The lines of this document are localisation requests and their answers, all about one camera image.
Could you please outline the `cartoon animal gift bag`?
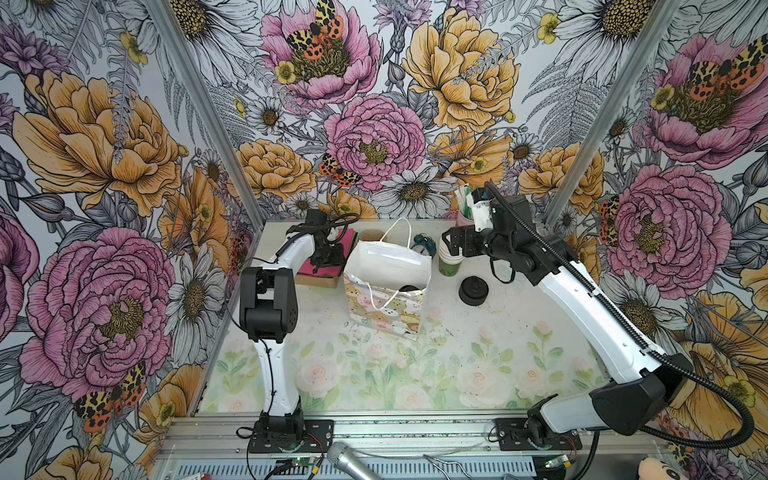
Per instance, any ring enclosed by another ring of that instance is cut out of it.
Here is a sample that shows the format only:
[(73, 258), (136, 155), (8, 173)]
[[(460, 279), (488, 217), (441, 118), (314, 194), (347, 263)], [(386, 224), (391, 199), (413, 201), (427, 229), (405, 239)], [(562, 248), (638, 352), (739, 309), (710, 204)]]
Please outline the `cartoon animal gift bag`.
[[(350, 318), (369, 328), (403, 338), (421, 330), (421, 314), (432, 277), (432, 257), (411, 249), (413, 229), (399, 218), (382, 241), (359, 241), (343, 272)], [(420, 291), (399, 292), (404, 285)]]

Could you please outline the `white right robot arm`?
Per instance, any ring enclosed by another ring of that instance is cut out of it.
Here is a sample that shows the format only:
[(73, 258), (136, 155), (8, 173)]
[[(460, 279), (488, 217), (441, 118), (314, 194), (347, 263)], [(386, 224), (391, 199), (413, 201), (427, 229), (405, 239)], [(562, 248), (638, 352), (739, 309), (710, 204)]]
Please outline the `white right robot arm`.
[[(546, 449), (557, 436), (575, 430), (612, 430), (625, 436), (644, 432), (683, 446), (718, 450), (735, 448), (752, 437), (755, 422), (745, 403), (699, 376), (684, 355), (666, 353), (636, 327), (563, 240), (538, 233), (525, 197), (505, 197), (488, 182), (469, 192), (464, 203), (472, 210), (473, 223), (443, 233), (449, 252), (467, 258), (485, 256), (490, 263), (504, 261), (512, 273), (542, 289), (586, 337), (607, 378), (606, 385), (588, 393), (553, 395), (537, 402), (522, 426), (499, 430), (504, 439), (518, 433), (533, 447)], [(651, 420), (688, 383), (729, 404), (738, 428), (717, 440), (695, 440), (651, 427)]]

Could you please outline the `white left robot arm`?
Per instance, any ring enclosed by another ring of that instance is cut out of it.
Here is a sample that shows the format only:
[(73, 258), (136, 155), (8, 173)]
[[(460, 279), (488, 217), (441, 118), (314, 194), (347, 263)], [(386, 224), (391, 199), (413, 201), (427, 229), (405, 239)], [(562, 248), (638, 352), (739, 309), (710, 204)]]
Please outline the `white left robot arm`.
[(285, 241), (270, 259), (245, 268), (240, 275), (235, 322), (256, 348), (265, 388), (250, 453), (296, 451), (308, 436), (286, 344), (299, 319), (295, 278), (305, 262), (315, 270), (342, 267), (342, 238), (359, 219), (357, 213), (346, 213), (332, 220), (325, 212), (311, 209), (302, 223), (288, 228)]

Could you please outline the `pink straw holder cup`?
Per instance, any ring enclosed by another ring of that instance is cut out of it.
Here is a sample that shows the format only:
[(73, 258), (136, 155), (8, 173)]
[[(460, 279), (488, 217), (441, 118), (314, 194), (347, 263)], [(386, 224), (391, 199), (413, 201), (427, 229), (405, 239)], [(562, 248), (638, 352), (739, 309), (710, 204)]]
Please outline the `pink straw holder cup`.
[(474, 220), (470, 217), (465, 216), (462, 212), (458, 212), (456, 216), (456, 225), (460, 227), (464, 226), (474, 226)]

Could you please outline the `stack of pulp cup carriers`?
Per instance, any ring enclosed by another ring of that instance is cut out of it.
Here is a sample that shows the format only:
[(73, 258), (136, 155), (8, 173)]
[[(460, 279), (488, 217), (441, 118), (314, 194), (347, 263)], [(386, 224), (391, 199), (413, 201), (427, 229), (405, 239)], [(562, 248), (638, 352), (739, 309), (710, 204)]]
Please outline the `stack of pulp cup carriers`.
[(385, 232), (378, 229), (366, 229), (358, 234), (358, 239), (366, 242), (382, 241), (385, 238)]

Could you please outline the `stack of black lids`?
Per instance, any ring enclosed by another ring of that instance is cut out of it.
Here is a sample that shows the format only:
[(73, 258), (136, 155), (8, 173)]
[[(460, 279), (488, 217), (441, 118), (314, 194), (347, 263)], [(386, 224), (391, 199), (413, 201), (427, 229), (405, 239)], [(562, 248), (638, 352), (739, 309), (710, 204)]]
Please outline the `stack of black lids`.
[(477, 307), (486, 301), (489, 295), (489, 287), (482, 278), (469, 276), (462, 280), (458, 294), (464, 304)]

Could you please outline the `stack of green paper cups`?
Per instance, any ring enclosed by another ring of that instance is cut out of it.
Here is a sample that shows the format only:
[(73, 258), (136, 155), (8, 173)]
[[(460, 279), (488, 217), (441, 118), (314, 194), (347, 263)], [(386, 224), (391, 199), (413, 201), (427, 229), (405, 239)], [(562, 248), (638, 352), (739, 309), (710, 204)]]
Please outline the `stack of green paper cups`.
[(456, 276), (460, 270), (465, 257), (462, 255), (453, 255), (444, 239), (440, 240), (438, 248), (438, 270), (445, 277)]

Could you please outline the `wrapped straws bundle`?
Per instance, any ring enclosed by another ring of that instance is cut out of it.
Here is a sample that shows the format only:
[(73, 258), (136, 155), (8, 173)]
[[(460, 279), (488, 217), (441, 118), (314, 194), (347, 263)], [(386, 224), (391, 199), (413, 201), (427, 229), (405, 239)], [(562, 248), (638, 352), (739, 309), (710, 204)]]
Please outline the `wrapped straws bundle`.
[(454, 192), (457, 201), (457, 211), (466, 217), (470, 216), (474, 205), (472, 193), (473, 188), (469, 185), (461, 185)]

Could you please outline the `teal alarm clock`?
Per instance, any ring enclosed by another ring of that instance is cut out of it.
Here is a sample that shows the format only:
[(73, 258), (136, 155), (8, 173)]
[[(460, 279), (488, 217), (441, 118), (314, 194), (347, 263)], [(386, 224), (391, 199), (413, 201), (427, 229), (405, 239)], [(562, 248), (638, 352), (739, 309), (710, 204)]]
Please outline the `teal alarm clock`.
[(411, 249), (423, 256), (429, 256), (434, 258), (437, 254), (437, 245), (435, 241), (427, 235), (422, 233), (417, 234), (413, 238), (413, 245)]

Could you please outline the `silver microphone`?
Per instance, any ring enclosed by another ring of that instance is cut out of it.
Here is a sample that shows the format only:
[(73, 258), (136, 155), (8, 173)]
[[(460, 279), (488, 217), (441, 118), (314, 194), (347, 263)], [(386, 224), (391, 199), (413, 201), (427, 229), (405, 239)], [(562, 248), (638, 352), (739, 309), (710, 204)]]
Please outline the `silver microphone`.
[(344, 442), (334, 441), (327, 452), (327, 458), (333, 467), (354, 480), (381, 480)]

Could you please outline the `pink plush toy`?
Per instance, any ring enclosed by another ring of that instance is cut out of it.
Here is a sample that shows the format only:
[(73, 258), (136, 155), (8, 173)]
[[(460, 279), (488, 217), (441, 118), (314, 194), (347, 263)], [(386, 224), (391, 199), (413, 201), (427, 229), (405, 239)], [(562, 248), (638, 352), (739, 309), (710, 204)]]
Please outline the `pink plush toy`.
[(657, 458), (647, 457), (639, 463), (637, 479), (687, 480), (688, 477), (677, 467), (673, 467)]

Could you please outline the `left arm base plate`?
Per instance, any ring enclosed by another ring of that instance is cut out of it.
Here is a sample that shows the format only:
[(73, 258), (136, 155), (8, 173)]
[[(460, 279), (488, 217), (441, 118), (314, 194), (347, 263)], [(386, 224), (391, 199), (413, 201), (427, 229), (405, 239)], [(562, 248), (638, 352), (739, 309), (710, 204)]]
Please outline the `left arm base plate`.
[(330, 419), (296, 420), (291, 417), (263, 417), (247, 435), (249, 454), (326, 453), (334, 438), (335, 422)]

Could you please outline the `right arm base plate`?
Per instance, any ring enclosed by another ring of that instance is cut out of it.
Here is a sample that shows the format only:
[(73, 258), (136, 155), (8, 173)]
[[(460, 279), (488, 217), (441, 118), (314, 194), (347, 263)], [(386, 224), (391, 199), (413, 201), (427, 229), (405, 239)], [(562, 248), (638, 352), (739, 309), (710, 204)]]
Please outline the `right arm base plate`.
[(501, 417), (493, 421), (488, 434), (501, 451), (578, 451), (582, 441), (576, 430), (558, 434), (538, 420)]

